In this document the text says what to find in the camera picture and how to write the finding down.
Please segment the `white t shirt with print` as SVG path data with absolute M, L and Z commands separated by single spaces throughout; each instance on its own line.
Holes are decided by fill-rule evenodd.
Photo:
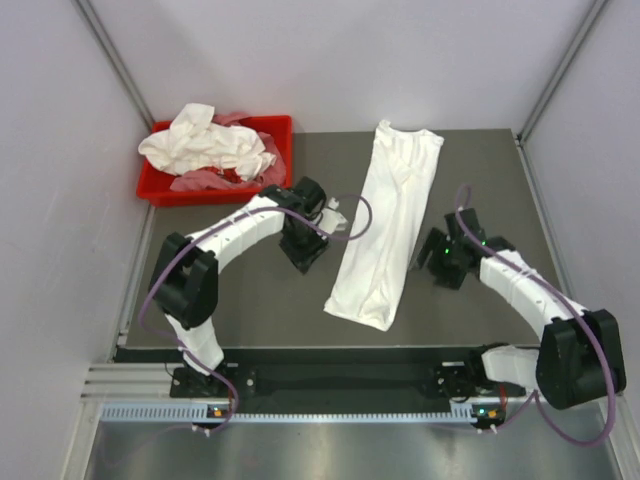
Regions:
M 380 331 L 392 326 L 444 139 L 382 120 L 346 249 L 324 312 Z

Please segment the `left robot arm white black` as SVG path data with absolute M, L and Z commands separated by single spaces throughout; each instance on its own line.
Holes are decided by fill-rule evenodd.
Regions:
M 279 234 L 279 247 L 301 273 L 326 251 L 329 241 L 312 225 L 320 222 L 327 196 L 304 177 L 292 188 L 270 185 L 240 210 L 189 235 L 164 240 L 149 292 L 172 326 L 184 366 L 173 374 L 174 398 L 217 397 L 226 387 L 224 353 L 212 316 L 218 304 L 220 272 L 261 240 Z

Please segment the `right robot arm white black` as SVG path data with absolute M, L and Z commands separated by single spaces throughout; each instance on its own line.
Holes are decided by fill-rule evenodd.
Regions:
M 503 343 L 478 347 L 465 363 L 467 384 L 487 396 L 502 383 L 536 390 L 554 408 L 618 394 L 627 386 L 618 322 L 568 299 L 530 267 L 501 236 L 489 237 L 474 209 L 446 215 L 446 230 L 432 228 L 415 266 L 436 285 L 458 290 L 474 276 L 529 325 L 536 348 Z

